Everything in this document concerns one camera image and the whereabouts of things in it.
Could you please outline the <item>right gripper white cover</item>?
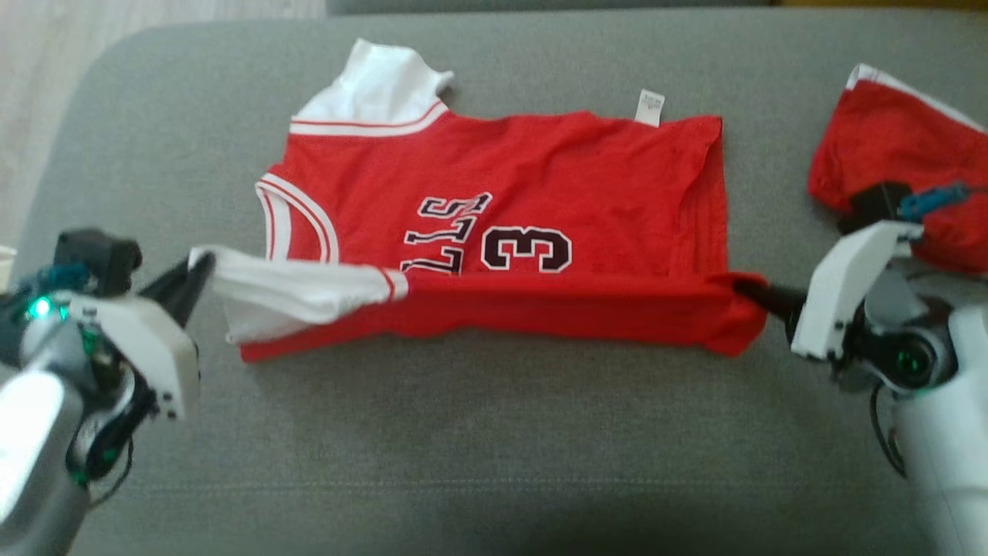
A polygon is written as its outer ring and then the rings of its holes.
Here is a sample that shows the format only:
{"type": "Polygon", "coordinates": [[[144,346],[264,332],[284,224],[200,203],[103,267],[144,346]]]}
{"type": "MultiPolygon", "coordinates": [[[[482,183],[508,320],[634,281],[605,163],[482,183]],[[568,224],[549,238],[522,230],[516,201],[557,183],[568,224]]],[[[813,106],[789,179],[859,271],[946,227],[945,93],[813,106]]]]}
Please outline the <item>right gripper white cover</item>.
{"type": "Polygon", "coordinates": [[[733,289],[795,325],[793,353],[828,362],[844,393],[936,387],[957,371],[952,306],[919,294],[892,267],[911,256],[923,232],[919,224],[878,222],[842,237],[815,268],[808,292],[754,279],[739,279],[733,289]]]}

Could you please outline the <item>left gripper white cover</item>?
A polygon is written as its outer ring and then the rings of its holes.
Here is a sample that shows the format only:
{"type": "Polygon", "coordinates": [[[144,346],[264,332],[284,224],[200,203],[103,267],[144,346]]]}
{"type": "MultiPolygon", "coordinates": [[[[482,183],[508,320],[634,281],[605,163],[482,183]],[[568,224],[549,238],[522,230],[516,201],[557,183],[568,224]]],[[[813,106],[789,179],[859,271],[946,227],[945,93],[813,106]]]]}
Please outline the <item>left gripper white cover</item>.
{"type": "Polygon", "coordinates": [[[189,256],[141,297],[61,291],[2,300],[2,362],[20,365],[14,393],[2,398],[46,427],[29,450],[35,462],[52,450],[73,482],[95,483],[148,420],[197,416],[200,362],[184,327],[213,267],[213,253],[189,256]]]}

